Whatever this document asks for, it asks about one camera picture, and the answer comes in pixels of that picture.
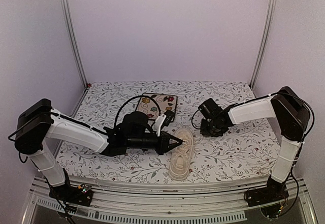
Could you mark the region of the white lace sneaker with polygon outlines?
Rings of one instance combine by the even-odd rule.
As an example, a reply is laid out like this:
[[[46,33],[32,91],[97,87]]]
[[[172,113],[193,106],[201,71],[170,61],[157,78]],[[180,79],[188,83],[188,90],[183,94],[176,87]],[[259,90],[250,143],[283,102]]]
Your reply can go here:
[[[190,162],[194,150],[194,138],[189,129],[181,128],[175,132],[175,137],[182,140],[182,144],[172,150],[169,165],[169,176],[176,181],[182,181],[189,175]]]

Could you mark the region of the white shoelace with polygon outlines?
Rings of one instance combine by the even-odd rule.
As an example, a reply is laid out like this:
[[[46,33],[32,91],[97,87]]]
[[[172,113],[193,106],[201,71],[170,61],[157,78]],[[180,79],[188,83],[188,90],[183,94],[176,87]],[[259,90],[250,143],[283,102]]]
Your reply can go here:
[[[184,161],[190,161],[193,153],[193,139],[184,139],[182,145],[176,147],[172,153],[172,160],[177,160],[179,157]]]

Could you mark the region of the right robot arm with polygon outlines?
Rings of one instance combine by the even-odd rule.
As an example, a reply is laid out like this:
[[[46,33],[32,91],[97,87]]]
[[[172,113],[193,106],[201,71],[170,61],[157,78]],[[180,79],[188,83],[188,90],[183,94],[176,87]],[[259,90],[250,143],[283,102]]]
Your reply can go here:
[[[280,140],[280,150],[270,179],[263,189],[263,198],[272,202],[282,194],[282,186],[299,159],[306,136],[314,126],[315,116],[310,105],[289,86],[279,91],[221,108],[213,99],[199,105],[203,115],[200,133],[221,137],[229,128],[244,122],[268,119]]]

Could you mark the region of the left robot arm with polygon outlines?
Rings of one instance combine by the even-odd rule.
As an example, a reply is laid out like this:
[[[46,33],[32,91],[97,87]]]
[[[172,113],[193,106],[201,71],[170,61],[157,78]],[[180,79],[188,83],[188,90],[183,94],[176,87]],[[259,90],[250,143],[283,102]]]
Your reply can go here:
[[[183,143],[163,131],[174,115],[172,111],[159,113],[150,125],[145,113],[134,111],[125,115],[121,123],[114,122],[112,128],[100,130],[60,113],[49,99],[41,99],[19,116],[17,129],[8,139],[20,154],[31,159],[56,193],[70,201],[76,195],[75,189],[46,145],[47,139],[67,141],[105,156],[123,155],[129,148],[153,149],[163,155]]]

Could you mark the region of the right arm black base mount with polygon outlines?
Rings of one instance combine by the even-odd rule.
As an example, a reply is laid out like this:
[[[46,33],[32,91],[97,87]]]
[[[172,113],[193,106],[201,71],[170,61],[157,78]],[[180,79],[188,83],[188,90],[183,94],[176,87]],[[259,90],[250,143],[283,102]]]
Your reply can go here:
[[[289,197],[285,182],[277,182],[268,178],[267,184],[262,188],[252,188],[244,193],[244,200],[249,207],[284,200]]]

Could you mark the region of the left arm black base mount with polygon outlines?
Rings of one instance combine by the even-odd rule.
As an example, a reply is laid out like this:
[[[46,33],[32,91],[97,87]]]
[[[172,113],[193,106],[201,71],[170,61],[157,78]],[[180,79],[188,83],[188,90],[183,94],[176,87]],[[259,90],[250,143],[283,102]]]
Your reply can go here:
[[[80,186],[71,186],[69,184],[64,184],[61,186],[53,187],[49,185],[51,198],[58,199],[65,203],[71,203],[81,206],[89,207],[94,192],[91,190],[90,185],[81,184]]]

